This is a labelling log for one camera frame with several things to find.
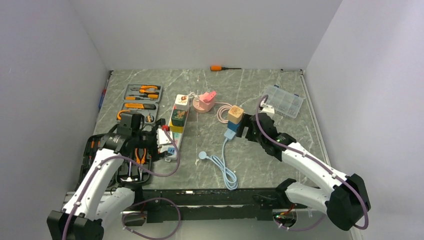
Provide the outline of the black tool case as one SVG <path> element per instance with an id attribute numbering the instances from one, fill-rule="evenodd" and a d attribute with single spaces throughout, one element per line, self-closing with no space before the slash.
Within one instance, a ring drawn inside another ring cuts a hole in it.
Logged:
<path id="1" fill-rule="evenodd" d="M 103 137 L 103 134 L 98 135 L 92 135 L 88 138 L 85 149 L 83 152 L 83 158 L 82 158 L 82 164 L 80 167 L 80 173 L 79 173 L 79 179 L 76 184 L 75 190 L 79 188 L 79 186 L 82 184 L 85 176 L 89 172 L 93 162 L 95 161 L 95 156 L 97 152 L 98 145 L 100 144 L 100 140 Z M 153 167 L 153 162 L 157 161 L 159 159 L 159 154 L 154 152 L 147 152 L 145 163 L 142 165 L 144 168 L 148 169 L 149 171 Z M 138 167 L 134 164 L 130 164 L 128 161 L 123 159 L 112 159 L 108 161 L 108 163 L 120 163 L 121 165 L 116 169 L 114 174 L 112 175 L 112 178 L 110 179 L 107 188 L 118 188 L 119 186 L 122 187 L 125 184 L 132 184 L 132 185 L 146 185 L 151 178 L 151 174 L 146 172 L 145 170 L 142 170 L 142 180 L 139 180 L 139 173 L 138 173 Z"/>

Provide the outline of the clear plastic screw box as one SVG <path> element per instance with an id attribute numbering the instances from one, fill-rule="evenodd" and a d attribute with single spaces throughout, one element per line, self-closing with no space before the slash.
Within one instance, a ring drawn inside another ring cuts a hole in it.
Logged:
<path id="1" fill-rule="evenodd" d="M 298 116 L 304 101 L 299 95 L 283 90 L 277 85 L 269 85 L 263 94 L 268 95 L 266 104 L 272 106 L 276 112 L 293 119 Z"/>

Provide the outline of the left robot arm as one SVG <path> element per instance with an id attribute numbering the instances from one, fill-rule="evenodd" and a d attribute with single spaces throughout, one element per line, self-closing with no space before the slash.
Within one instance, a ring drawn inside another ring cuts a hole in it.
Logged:
<path id="1" fill-rule="evenodd" d="M 140 113 L 125 113 L 122 120 L 100 138 L 94 160 L 71 199 L 60 211 L 53 210 L 47 226 L 54 240 L 101 240 L 105 228 L 123 210 L 139 209 L 144 203 L 142 187 L 126 183 L 118 187 L 105 201 L 101 201 L 111 179 L 124 163 L 136 162 L 136 149 L 149 155 L 158 153 L 157 130 L 166 124 L 160 118 L 150 130 L 142 129 L 144 117 Z"/>

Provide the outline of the light blue power strip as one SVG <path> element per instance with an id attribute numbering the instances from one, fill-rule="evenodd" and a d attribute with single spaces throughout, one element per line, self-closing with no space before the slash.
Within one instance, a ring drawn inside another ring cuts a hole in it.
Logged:
<path id="1" fill-rule="evenodd" d="M 224 133 L 224 137 L 226 139 L 228 139 L 229 141 L 232 141 L 234 139 L 234 137 L 236 136 L 237 132 L 231 131 L 230 129 L 228 129 L 225 131 Z"/>

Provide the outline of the grey tool tray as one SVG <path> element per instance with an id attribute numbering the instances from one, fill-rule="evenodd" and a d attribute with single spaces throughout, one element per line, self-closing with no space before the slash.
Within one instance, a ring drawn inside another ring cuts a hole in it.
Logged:
<path id="1" fill-rule="evenodd" d="M 115 120 L 119 122 L 122 119 L 122 113 L 137 113 L 143 115 L 145 124 L 153 124 L 157 117 L 162 93 L 161 85 L 128 84 Z"/>

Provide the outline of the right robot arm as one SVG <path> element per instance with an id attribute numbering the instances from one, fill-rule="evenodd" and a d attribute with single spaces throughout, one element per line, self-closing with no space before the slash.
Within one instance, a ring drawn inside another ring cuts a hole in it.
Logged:
<path id="1" fill-rule="evenodd" d="M 310 207 L 343 231 L 357 227 L 360 219 L 367 219 L 371 203 L 359 175 L 347 175 L 317 159 L 294 137 L 278 132 L 266 113 L 244 114 L 236 136 L 241 137 L 245 128 L 248 141 L 259 143 L 268 155 L 296 168 L 316 185 L 307 186 L 293 178 L 284 180 L 275 188 L 275 202 L 280 207 Z"/>

